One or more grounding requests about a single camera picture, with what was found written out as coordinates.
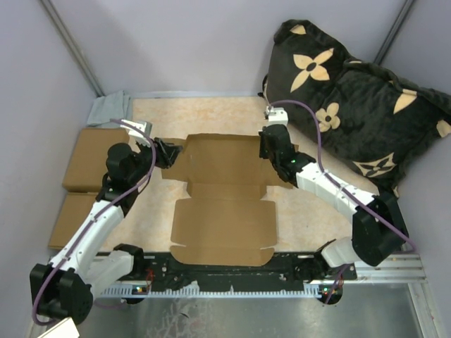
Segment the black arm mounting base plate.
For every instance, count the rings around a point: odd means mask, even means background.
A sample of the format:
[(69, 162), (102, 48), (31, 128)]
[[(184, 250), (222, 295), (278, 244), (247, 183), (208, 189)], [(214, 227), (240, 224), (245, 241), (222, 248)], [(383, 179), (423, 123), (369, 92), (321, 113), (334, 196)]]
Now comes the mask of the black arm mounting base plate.
[(277, 252), (258, 267), (184, 264), (161, 252), (146, 253), (139, 269), (119, 280), (143, 281), (155, 292), (177, 291), (193, 282), (202, 292), (278, 292), (302, 291), (314, 280), (334, 280), (339, 271), (313, 252)]

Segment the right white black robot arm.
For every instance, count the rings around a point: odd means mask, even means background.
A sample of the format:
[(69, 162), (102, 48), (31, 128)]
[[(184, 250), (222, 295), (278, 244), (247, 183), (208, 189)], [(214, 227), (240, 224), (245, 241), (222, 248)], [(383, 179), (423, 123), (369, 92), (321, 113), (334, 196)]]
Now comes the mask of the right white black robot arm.
[(264, 127), (259, 137), (260, 157), (271, 162), (282, 181), (316, 195), (351, 223), (351, 236), (329, 241), (314, 254), (319, 277), (329, 279), (339, 267), (357, 261), (376, 267), (407, 242), (407, 227), (394, 195), (372, 194), (329, 173), (319, 159), (295, 149), (284, 125)]

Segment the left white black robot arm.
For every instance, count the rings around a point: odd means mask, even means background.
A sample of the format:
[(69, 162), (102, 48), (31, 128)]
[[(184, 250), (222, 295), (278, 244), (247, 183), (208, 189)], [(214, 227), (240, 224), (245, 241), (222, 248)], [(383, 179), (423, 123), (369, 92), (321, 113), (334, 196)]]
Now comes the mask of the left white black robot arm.
[(170, 168), (181, 145), (147, 138), (135, 152), (126, 143), (111, 146), (106, 174), (90, 212), (70, 241), (46, 265), (30, 272), (32, 319), (37, 325), (72, 318), (80, 324), (105, 289), (124, 276), (136, 280), (147, 269), (140, 247), (119, 244), (100, 263), (94, 259), (102, 244), (130, 212), (155, 168)]

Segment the brown cardboard box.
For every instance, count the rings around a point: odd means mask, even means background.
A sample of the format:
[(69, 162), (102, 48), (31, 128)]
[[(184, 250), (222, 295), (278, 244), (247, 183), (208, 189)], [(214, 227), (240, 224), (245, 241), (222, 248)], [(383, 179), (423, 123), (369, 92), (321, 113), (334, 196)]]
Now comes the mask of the brown cardboard box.
[(275, 201), (268, 187), (291, 186), (259, 156), (260, 138), (236, 134), (190, 134), (162, 172), (186, 183), (188, 196), (175, 203), (170, 252), (190, 265), (259, 267), (278, 242)]

